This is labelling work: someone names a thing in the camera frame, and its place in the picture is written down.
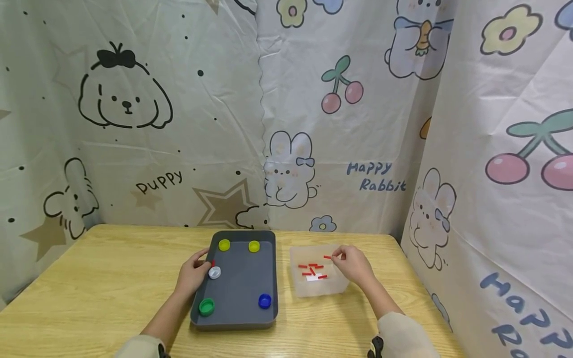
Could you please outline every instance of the child's left hand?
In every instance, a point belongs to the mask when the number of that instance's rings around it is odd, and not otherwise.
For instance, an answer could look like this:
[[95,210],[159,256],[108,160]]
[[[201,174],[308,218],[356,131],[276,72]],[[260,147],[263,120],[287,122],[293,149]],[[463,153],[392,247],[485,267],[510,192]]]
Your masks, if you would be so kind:
[[177,278],[177,284],[175,285],[175,290],[173,292],[174,294],[190,299],[195,291],[197,291],[205,279],[205,275],[211,268],[211,262],[203,262],[199,260],[199,258],[205,255],[208,251],[209,248],[198,251],[183,263],[179,271],[179,277]]

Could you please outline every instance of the wooden table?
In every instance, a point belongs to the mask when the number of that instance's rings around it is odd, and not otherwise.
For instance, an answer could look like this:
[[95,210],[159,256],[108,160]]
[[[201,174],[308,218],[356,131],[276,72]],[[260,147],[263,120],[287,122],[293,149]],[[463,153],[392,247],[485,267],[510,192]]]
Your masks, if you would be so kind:
[[[110,357],[171,293],[179,267],[217,229],[98,225],[0,313],[2,357]],[[442,357],[462,357],[452,333],[391,236],[277,231],[279,311],[266,331],[197,332],[184,320],[177,357],[365,357],[376,318],[350,284],[339,295],[297,298],[289,247],[351,243]]]

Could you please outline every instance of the beige sleeve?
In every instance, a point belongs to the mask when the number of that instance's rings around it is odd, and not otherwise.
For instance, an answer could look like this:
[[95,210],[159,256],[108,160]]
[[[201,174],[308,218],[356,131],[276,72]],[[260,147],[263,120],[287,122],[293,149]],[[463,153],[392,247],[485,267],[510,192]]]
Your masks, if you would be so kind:
[[125,342],[115,358],[167,358],[160,339],[139,335]]
[[378,320],[384,358],[439,358],[426,331],[412,318],[390,312]]

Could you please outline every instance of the pink cherry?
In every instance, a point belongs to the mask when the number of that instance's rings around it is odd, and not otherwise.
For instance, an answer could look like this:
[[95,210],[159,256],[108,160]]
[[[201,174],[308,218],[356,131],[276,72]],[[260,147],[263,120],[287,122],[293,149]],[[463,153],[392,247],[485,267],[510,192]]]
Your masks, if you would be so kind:
[[558,155],[541,170],[541,178],[557,190],[573,190],[573,154]]
[[516,184],[529,175],[529,163],[517,154],[498,154],[486,164],[485,173],[498,184]]
[[364,94],[364,87],[358,81],[350,82],[348,86],[346,86],[346,91],[344,92],[344,97],[350,104],[355,104],[360,99],[362,99],[362,95]]
[[329,93],[323,98],[323,111],[326,114],[333,114],[340,109],[340,97],[336,93]]

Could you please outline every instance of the clear plastic box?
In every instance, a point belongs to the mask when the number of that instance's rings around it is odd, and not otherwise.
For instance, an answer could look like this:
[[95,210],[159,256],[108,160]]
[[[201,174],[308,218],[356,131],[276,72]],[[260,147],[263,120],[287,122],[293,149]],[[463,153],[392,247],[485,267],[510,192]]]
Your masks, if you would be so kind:
[[[297,297],[322,296],[325,294],[343,293],[348,287],[348,279],[332,263],[332,260],[324,258],[330,255],[339,245],[320,246],[293,246],[291,253],[292,281],[295,284]],[[322,269],[315,269],[316,276],[303,276],[303,272],[309,269],[300,268],[299,265],[316,263],[323,265]],[[318,280],[318,274],[327,275],[327,278]]]

